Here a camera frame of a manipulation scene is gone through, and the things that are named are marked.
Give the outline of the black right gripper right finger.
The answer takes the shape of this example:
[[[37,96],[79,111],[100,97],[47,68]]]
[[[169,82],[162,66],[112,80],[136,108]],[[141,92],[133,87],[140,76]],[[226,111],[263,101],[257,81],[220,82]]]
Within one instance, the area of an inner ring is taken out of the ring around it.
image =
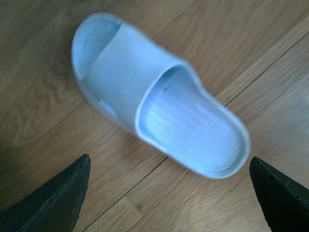
[[[258,157],[250,177],[265,220],[273,232],[309,230],[309,190]]]

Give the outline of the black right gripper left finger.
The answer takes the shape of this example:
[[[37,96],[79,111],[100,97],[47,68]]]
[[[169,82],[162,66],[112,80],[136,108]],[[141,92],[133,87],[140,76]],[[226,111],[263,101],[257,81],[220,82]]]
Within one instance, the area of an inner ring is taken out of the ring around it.
[[[71,232],[88,189],[91,159],[84,154],[0,215],[2,232]]]

